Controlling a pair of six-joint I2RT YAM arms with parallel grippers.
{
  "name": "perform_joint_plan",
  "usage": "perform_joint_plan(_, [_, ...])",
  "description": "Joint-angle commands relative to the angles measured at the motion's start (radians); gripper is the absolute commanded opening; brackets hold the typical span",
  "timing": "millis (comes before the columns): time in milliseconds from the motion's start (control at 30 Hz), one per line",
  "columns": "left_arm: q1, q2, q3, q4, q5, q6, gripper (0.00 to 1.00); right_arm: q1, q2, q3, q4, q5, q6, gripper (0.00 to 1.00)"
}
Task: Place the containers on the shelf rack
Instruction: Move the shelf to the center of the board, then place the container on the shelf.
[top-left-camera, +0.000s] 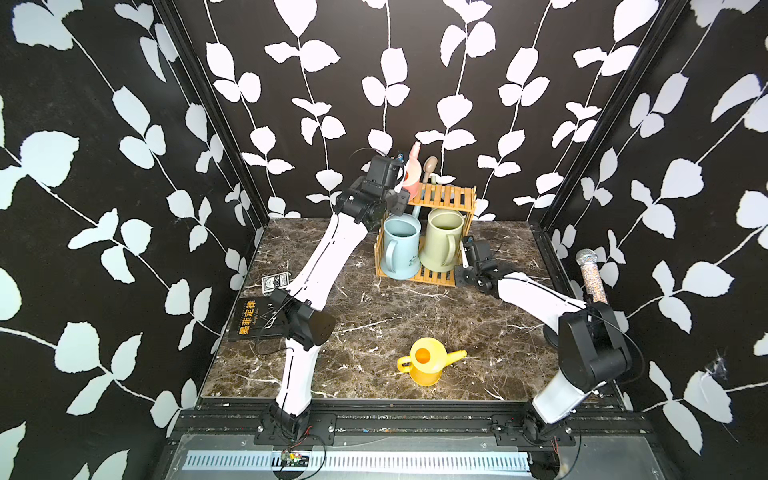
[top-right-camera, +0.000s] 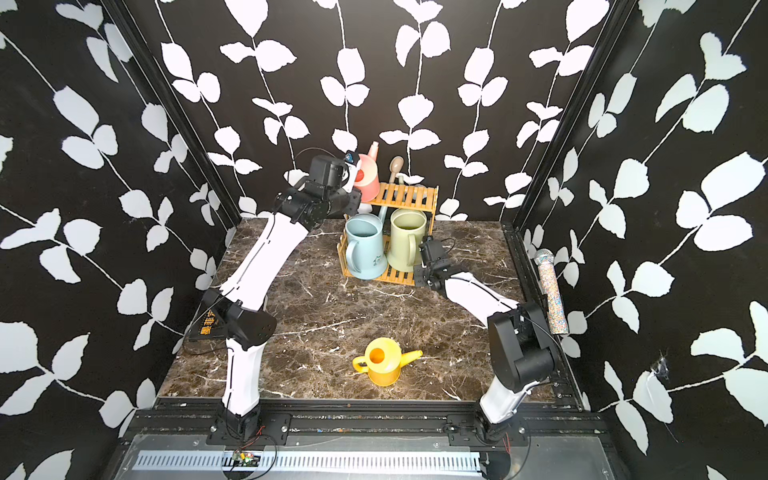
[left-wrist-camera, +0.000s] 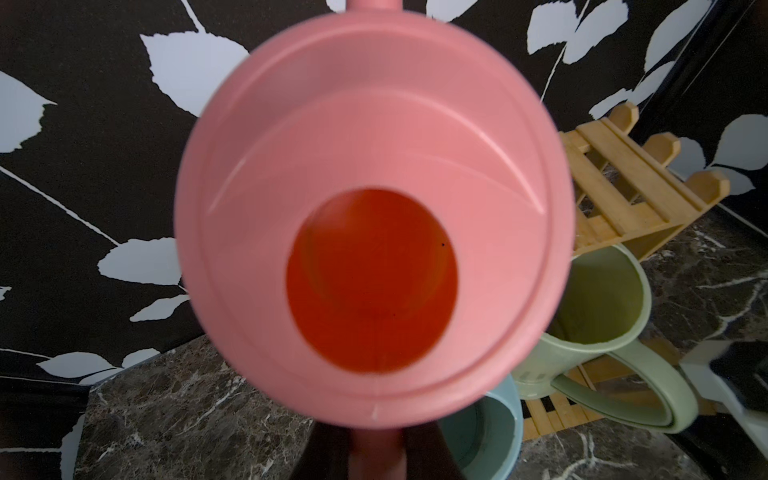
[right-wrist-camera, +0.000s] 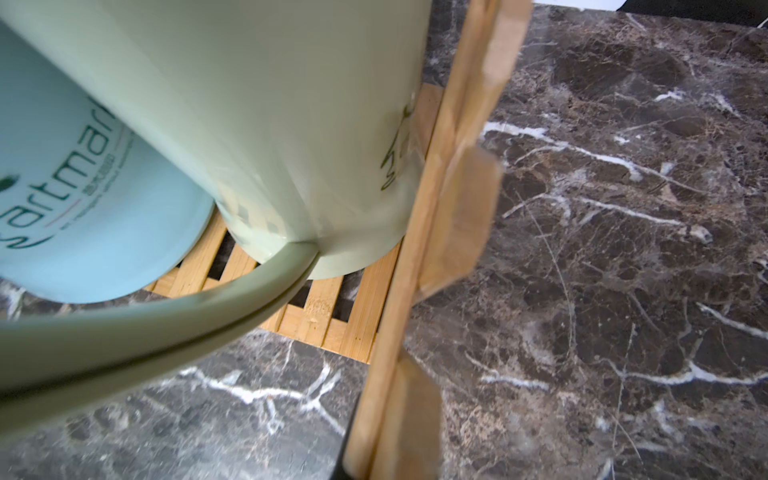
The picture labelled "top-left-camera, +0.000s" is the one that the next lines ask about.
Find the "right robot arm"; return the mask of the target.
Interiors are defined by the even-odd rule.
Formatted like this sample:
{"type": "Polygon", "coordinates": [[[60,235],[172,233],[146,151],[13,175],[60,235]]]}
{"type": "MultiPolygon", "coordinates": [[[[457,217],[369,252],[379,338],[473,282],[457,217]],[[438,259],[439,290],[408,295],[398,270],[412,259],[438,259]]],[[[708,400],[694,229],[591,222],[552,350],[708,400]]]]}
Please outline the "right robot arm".
{"type": "Polygon", "coordinates": [[[628,372],[633,364],[626,336],[605,302],[568,297],[540,284],[508,262],[499,262],[489,244],[465,236],[458,286],[479,291],[525,310],[557,335],[558,371],[526,404],[522,431],[533,445],[550,442],[554,431],[591,392],[628,372]]]}

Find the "yellow watering can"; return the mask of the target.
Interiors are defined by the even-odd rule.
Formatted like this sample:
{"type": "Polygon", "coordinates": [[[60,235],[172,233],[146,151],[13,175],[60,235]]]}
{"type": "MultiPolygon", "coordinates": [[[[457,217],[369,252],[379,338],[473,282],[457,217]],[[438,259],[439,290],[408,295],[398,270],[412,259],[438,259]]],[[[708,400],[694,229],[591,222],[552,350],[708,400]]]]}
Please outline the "yellow watering can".
{"type": "Polygon", "coordinates": [[[412,345],[408,356],[398,359],[397,369],[400,373],[407,373],[416,384],[428,387],[440,380],[447,366],[467,355],[466,350],[449,353],[439,340],[424,337],[412,345]]]}

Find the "pink watering can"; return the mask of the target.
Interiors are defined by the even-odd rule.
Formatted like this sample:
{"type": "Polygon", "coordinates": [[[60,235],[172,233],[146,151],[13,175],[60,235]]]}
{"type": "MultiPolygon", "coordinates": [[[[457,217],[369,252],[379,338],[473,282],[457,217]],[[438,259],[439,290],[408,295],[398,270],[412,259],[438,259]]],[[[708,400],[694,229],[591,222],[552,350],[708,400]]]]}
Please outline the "pink watering can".
{"type": "Polygon", "coordinates": [[[409,201],[412,201],[420,187],[422,166],[419,161],[421,144],[416,141],[410,149],[408,159],[405,164],[405,176],[402,181],[402,190],[409,194],[409,201]]]}

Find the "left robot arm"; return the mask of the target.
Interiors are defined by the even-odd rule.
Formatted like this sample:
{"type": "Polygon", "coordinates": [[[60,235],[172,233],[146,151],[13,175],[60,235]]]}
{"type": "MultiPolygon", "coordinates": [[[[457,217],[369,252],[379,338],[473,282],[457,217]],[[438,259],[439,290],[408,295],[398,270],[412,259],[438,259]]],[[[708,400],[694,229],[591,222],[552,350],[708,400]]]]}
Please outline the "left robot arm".
{"type": "Polygon", "coordinates": [[[285,317],[285,362],[280,390],[269,413],[293,443],[309,426],[311,386],[321,346],[335,319],[323,312],[348,258],[387,213],[401,213],[410,199],[403,189],[407,162],[375,155],[365,175],[339,193],[328,227],[308,262],[287,287],[270,295],[274,313],[285,317]]]}

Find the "light blue watering can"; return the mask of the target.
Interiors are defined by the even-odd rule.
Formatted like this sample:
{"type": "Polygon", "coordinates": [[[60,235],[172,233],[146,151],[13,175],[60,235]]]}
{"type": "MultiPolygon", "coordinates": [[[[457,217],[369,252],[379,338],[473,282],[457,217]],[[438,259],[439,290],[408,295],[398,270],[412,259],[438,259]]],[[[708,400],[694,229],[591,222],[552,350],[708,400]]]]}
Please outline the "light blue watering can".
{"type": "MultiPolygon", "coordinates": [[[[438,159],[430,156],[422,167],[421,178],[429,179],[434,172],[438,159]]],[[[380,267],[384,274],[395,280],[408,280],[420,270],[418,244],[421,233],[421,223],[418,220],[421,206],[413,208],[411,214],[400,216],[390,215],[383,223],[383,257],[380,267]]]]}

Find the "sage green watering can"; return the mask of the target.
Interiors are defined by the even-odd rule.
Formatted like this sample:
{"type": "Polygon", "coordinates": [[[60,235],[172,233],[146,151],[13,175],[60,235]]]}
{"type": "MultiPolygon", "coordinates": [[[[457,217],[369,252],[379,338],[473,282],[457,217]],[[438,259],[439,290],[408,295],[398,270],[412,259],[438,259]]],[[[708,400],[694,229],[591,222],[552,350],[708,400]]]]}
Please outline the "sage green watering can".
{"type": "Polygon", "coordinates": [[[427,217],[427,231],[419,259],[433,272],[452,271],[458,264],[458,248],[464,216],[454,210],[432,209],[427,217]]]}

